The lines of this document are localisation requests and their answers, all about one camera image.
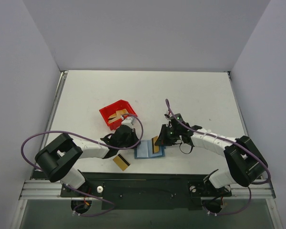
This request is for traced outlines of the blue leather card holder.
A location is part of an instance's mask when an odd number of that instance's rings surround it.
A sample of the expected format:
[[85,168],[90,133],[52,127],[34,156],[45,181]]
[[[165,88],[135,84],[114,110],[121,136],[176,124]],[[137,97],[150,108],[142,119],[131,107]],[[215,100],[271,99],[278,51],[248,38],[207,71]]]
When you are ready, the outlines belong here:
[[135,159],[153,159],[165,157],[165,147],[159,147],[159,151],[153,152],[153,142],[152,140],[143,140],[134,150]]

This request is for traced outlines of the red plastic bin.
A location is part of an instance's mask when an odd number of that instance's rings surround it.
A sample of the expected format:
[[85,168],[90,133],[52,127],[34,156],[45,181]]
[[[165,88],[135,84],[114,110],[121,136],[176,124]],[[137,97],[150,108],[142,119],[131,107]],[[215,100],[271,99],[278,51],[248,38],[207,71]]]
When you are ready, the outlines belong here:
[[128,101],[118,100],[99,110],[102,118],[110,130],[116,130],[122,124],[122,116],[125,114],[136,115]]

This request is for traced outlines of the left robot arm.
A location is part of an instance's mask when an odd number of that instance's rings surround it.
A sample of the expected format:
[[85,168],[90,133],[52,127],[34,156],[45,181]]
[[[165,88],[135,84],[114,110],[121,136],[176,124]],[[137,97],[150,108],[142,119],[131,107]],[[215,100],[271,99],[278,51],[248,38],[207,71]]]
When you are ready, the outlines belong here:
[[35,161],[50,182],[61,181],[82,197],[87,194],[89,185],[80,171],[73,167],[77,160],[108,159],[121,148],[136,148],[138,141],[136,130],[127,125],[121,125],[113,134],[99,139],[98,143],[72,139],[69,134],[62,133],[35,156]]

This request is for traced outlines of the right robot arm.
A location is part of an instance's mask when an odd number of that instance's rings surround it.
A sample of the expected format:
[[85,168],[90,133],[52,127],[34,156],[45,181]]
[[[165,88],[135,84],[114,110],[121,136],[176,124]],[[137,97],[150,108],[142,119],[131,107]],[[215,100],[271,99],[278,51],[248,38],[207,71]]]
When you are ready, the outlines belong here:
[[231,138],[198,125],[190,126],[180,114],[168,113],[165,118],[168,122],[161,127],[156,146],[187,144],[191,149],[199,147],[225,158],[227,168],[217,169],[205,177],[203,188],[206,194],[214,195],[220,188],[231,184],[243,187],[257,184],[256,179],[269,172],[267,162],[248,136]]

